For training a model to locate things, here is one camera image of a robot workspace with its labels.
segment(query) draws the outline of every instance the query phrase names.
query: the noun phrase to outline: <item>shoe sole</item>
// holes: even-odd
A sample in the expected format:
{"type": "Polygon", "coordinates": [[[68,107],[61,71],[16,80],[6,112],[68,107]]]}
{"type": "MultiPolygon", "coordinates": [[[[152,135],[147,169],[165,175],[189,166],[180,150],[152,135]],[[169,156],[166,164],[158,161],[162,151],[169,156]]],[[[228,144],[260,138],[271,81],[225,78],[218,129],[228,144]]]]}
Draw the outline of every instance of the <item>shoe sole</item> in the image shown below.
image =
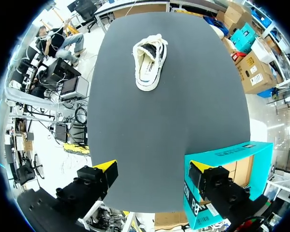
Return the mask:
{"type": "Polygon", "coordinates": [[[152,91],[154,90],[158,84],[159,84],[159,80],[160,80],[160,74],[161,74],[161,70],[163,68],[163,65],[164,65],[164,62],[165,62],[165,59],[166,59],[166,54],[167,54],[167,48],[166,48],[166,45],[163,45],[164,46],[164,52],[163,52],[163,57],[162,57],[162,65],[161,65],[161,68],[159,68],[158,70],[158,73],[157,73],[157,78],[156,80],[153,82],[153,84],[149,85],[149,86],[143,86],[141,84],[138,83],[137,80],[135,80],[135,83],[136,83],[136,86],[142,90],[142,91],[145,91],[145,92],[149,92],[149,91],[152,91]]]}
{"type": "Polygon", "coordinates": [[[78,56],[78,55],[81,55],[83,52],[85,52],[86,51],[86,48],[84,48],[84,50],[83,51],[80,51],[80,52],[75,52],[74,53],[74,56],[78,56]]]}

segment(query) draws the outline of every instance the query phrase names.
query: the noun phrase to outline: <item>black shirt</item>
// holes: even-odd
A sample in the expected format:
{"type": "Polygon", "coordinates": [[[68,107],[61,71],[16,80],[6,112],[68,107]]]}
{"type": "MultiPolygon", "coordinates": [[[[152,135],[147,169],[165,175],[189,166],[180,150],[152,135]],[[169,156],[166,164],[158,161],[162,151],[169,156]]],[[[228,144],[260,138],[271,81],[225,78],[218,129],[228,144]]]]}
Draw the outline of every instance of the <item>black shirt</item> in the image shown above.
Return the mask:
{"type": "MultiPolygon", "coordinates": [[[[61,47],[61,45],[63,44],[64,41],[64,37],[63,37],[63,28],[61,28],[59,31],[59,28],[54,28],[51,29],[51,31],[56,32],[54,35],[51,36],[52,39],[52,44],[49,46],[49,52],[48,55],[50,57],[55,57],[56,52],[58,51],[58,49],[61,47]]],[[[46,48],[46,40],[39,40],[38,41],[38,48],[41,52],[45,51],[46,48]]]]}

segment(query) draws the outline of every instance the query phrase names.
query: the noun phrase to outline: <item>jeans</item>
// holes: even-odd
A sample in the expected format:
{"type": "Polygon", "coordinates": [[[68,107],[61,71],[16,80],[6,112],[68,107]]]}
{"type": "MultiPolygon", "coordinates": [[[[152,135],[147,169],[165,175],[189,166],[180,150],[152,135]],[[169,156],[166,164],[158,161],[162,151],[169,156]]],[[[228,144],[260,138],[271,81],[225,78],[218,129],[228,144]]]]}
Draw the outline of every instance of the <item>jeans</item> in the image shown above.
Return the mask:
{"type": "Polygon", "coordinates": [[[84,46],[84,35],[82,33],[78,33],[76,35],[72,35],[67,37],[64,41],[61,47],[56,52],[56,58],[62,58],[65,60],[72,61],[73,63],[77,62],[78,58],[75,56],[72,56],[70,51],[67,51],[64,49],[66,46],[71,45],[75,43],[75,49],[74,52],[79,52],[83,49],[84,46]]]}

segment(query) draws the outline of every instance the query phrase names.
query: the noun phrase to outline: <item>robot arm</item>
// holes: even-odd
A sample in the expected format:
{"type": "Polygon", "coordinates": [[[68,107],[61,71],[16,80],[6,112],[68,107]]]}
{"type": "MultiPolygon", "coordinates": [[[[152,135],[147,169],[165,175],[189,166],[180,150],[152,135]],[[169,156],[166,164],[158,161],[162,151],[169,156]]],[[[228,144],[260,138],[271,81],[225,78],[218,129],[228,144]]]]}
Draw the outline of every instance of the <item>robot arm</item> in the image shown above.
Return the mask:
{"type": "Polygon", "coordinates": [[[97,200],[105,198],[118,177],[117,162],[113,160],[93,168],[85,166],[77,171],[77,176],[65,188],[56,189],[56,199],[43,188],[19,195],[17,202],[35,231],[86,231],[76,221],[97,200]]]}
{"type": "Polygon", "coordinates": [[[201,171],[191,162],[189,177],[199,190],[200,196],[205,201],[210,201],[223,219],[227,218],[231,222],[227,231],[238,230],[244,222],[263,208],[268,200],[264,195],[260,195],[254,201],[249,199],[249,189],[234,183],[232,178],[229,178],[229,171],[222,166],[201,171]]]}

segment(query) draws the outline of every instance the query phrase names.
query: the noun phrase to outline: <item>teal box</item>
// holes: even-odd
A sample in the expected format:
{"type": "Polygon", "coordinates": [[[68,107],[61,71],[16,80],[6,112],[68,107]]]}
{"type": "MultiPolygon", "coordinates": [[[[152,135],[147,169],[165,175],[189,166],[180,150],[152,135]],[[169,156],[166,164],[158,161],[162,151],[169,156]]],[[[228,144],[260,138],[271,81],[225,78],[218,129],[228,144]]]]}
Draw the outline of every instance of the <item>teal box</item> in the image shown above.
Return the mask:
{"type": "Polygon", "coordinates": [[[251,43],[255,42],[255,39],[258,36],[256,32],[254,31],[254,29],[248,23],[245,23],[245,25],[242,27],[240,31],[246,37],[246,39],[251,43]]]}
{"type": "Polygon", "coordinates": [[[257,34],[253,28],[246,23],[242,29],[237,30],[231,37],[237,50],[248,54],[251,51],[251,46],[255,42],[257,34]]]}
{"type": "Polygon", "coordinates": [[[201,229],[223,219],[215,212],[213,206],[200,206],[201,196],[189,177],[191,161],[201,163],[204,167],[218,167],[254,156],[249,187],[250,199],[254,201],[264,191],[268,173],[271,167],[273,143],[245,142],[234,146],[185,155],[185,184],[184,184],[184,210],[192,230],[201,229]]]}

